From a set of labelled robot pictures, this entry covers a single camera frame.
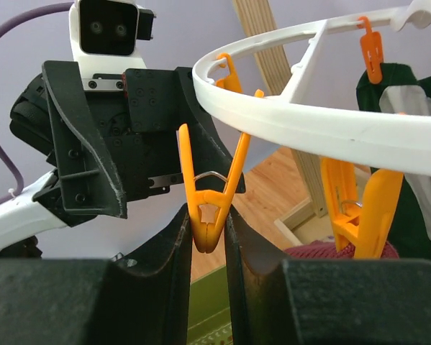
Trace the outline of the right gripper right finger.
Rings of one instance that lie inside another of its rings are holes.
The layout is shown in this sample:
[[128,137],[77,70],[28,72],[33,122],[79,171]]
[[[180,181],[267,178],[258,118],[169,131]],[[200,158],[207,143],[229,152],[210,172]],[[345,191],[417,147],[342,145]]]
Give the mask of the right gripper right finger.
[[237,212],[224,244],[236,344],[431,344],[431,262],[294,258]]

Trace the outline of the yellow-orange clothes clip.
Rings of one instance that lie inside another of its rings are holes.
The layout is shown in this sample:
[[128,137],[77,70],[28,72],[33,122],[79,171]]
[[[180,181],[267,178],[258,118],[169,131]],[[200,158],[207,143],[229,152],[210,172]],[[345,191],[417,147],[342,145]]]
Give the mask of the yellow-orange clothes clip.
[[[251,136],[244,132],[240,135],[228,176],[225,177],[216,172],[212,173],[224,181],[222,192],[196,189],[196,181],[204,177],[205,174],[194,174],[190,134],[187,124],[180,126],[178,138],[181,171],[194,243],[199,252],[209,254],[216,249],[225,221],[229,215],[250,147]],[[213,205],[217,208],[214,219],[210,222],[202,221],[200,207],[203,205]]]

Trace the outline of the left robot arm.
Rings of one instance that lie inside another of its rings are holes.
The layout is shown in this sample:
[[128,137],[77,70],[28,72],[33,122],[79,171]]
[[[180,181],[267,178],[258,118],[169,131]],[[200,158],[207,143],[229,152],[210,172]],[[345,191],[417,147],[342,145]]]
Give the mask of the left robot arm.
[[0,224],[0,252],[15,246],[21,255],[39,256],[40,232],[97,216],[126,219],[140,201],[182,184],[182,125],[188,127],[198,189],[223,190],[232,164],[212,117],[196,99],[190,68],[130,68],[83,79],[77,63],[48,61],[9,115],[11,133],[51,169],[30,186],[11,160],[5,162],[17,185],[0,213],[26,198],[37,218],[22,213]]

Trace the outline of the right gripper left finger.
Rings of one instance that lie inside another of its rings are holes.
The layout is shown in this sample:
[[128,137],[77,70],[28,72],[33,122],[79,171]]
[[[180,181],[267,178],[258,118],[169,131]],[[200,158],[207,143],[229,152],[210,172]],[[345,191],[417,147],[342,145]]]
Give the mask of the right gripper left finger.
[[0,344],[185,344],[186,207],[117,261],[0,258]]

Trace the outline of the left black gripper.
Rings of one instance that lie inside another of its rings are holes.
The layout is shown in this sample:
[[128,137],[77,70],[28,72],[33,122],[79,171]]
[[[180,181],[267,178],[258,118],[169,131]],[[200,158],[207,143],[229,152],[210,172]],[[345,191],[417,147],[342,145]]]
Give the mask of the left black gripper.
[[187,124],[194,173],[228,176],[232,155],[196,99],[192,69],[130,68],[81,77],[77,62],[42,64],[56,169],[34,196],[68,226],[127,217],[127,200],[181,184],[176,132]]

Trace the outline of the white round clip hanger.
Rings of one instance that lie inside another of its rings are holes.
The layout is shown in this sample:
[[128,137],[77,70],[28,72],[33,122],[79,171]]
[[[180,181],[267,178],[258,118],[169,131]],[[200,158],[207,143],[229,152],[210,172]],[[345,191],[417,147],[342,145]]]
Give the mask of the white round clip hanger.
[[[359,14],[307,22],[257,34],[201,57],[192,76],[198,102],[214,118],[281,146],[404,173],[431,176],[431,116],[393,115],[303,104],[309,79],[328,35],[358,28]],[[309,44],[277,96],[256,98],[219,88],[210,78],[226,60],[290,42]]]

